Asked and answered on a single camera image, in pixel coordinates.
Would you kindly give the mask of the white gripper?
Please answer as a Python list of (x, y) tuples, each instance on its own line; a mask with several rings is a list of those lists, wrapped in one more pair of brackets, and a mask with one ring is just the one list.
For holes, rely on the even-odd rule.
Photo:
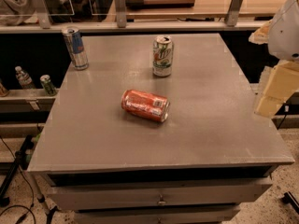
[(262, 71), (254, 104), (255, 114), (271, 119), (299, 89), (298, 0), (286, 0), (272, 21), (249, 36), (249, 42), (268, 43), (269, 53), (280, 59), (274, 67), (266, 66)]

